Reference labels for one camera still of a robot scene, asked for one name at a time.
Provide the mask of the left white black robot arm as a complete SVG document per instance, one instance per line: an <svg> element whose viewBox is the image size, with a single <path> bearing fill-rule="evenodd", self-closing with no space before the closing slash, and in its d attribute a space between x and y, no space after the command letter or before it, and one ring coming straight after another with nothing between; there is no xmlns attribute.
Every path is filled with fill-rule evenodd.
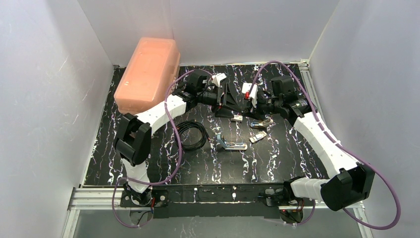
<svg viewBox="0 0 420 238"><path fill-rule="evenodd" d="M180 140L180 130L176 128L174 118L181 116L197 104L208 105L215 117L234 118L234 113L242 113L235 96L232 94L226 75L216 75L203 69L190 70L171 83L162 102L151 109L136 115L126 113L119 123L113 146L123 159L126 169L125 191L129 198L141 206L151 203L150 187L169 182L175 175L160 182L150 182L147 175L146 159L151 150L152 135L171 123L175 138Z"/></svg>

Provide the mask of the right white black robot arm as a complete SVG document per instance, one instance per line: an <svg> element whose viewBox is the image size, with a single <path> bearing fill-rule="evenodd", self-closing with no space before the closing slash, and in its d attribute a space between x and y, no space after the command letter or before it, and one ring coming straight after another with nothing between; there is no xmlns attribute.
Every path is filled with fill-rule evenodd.
<svg viewBox="0 0 420 238"><path fill-rule="evenodd" d="M299 95L292 77L275 77L271 83L271 93L257 90L251 83L243 84L242 93L249 100L243 115L258 120L264 119L268 114L281 115L310 144L328 175L328 179L297 177L287 180L283 184L282 198L322 201L333 211L367 199L374 171L343 152L333 135L325 135L329 129L316 108L310 105L310 101Z"/></svg>

